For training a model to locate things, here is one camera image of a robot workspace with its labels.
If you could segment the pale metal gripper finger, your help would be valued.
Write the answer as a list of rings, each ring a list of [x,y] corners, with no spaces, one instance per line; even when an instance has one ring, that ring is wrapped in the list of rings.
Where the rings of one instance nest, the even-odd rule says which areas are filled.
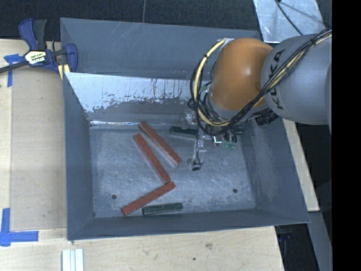
[[[183,115],[183,129],[195,129],[196,128],[196,118],[194,112],[185,112]]]
[[[199,171],[205,162],[205,154],[207,150],[204,146],[204,141],[197,138],[193,148],[193,155],[191,158],[191,169],[192,171]]]

